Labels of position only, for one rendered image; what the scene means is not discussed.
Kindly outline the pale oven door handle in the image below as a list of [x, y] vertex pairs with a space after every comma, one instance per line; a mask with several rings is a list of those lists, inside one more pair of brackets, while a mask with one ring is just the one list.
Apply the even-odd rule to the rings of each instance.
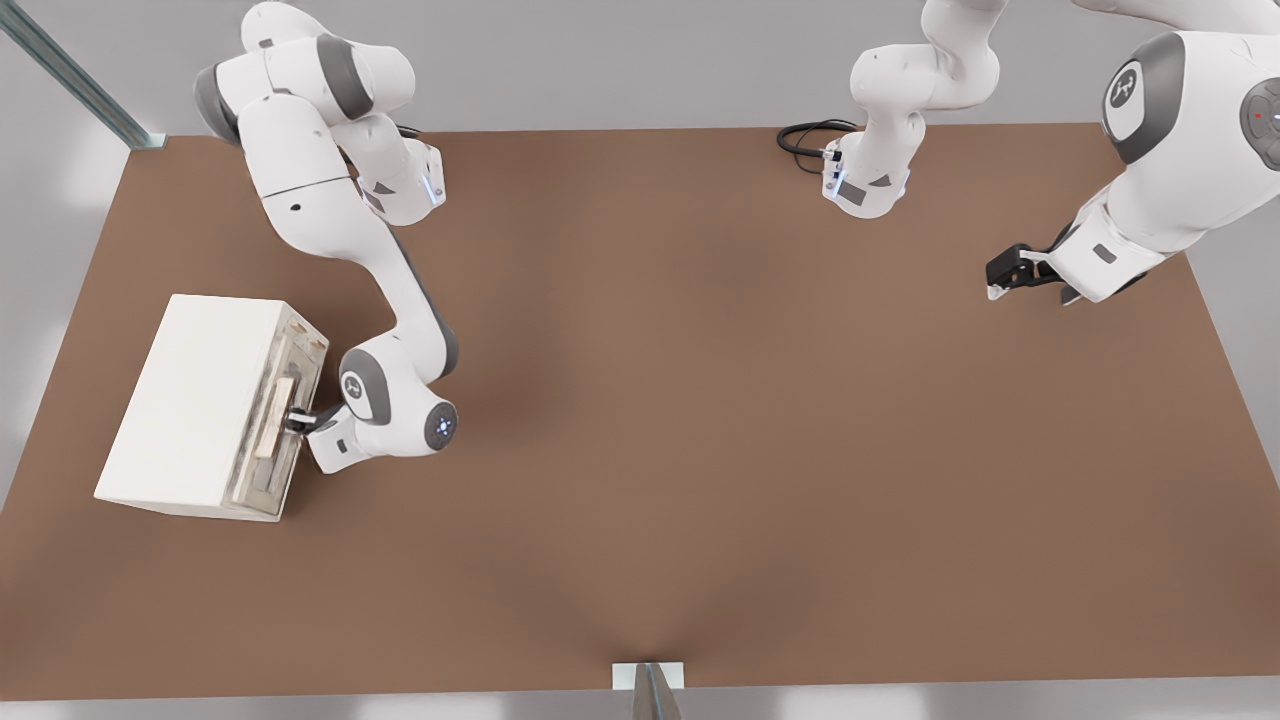
[[278, 441], [291, 410], [296, 379], [283, 375], [274, 380], [265, 405], [259, 437], [253, 445], [253, 457], [270, 459], [276, 454]]

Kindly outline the glass oven door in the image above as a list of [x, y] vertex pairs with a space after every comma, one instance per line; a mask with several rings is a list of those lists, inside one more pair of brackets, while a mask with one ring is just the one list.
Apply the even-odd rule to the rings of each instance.
[[328, 341], [289, 310], [276, 323], [268, 346], [262, 369], [255, 377], [253, 393], [239, 437], [239, 446], [230, 466], [223, 507], [234, 519], [278, 521], [285, 505], [300, 452], [301, 436], [283, 432], [276, 454], [270, 459], [253, 457], [268, 395], [276, 378], [296, 379], [291, 407], [311, 409], [316, 393]]

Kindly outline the white oven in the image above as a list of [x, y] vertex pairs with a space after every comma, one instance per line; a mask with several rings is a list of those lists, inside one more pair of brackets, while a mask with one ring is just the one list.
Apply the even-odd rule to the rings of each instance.
[[232, 518], [223, 500], [255, 377], [285, 310], [298, 314], [279, 300], [173, 295], [95, 498], [175, 516], [244, 520]]

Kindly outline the silver frame post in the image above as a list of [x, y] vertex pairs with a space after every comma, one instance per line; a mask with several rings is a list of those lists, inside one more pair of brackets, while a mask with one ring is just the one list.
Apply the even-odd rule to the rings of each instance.
[[684, 720], [675, 691], [685, 688], [684, 662], [612, 664], [612, 689], [631, 692], [630, 720]]
[[168, 136], [143, 128], [15, 0], [0, 0], [0, 31], [131, 150], [164, 149]]

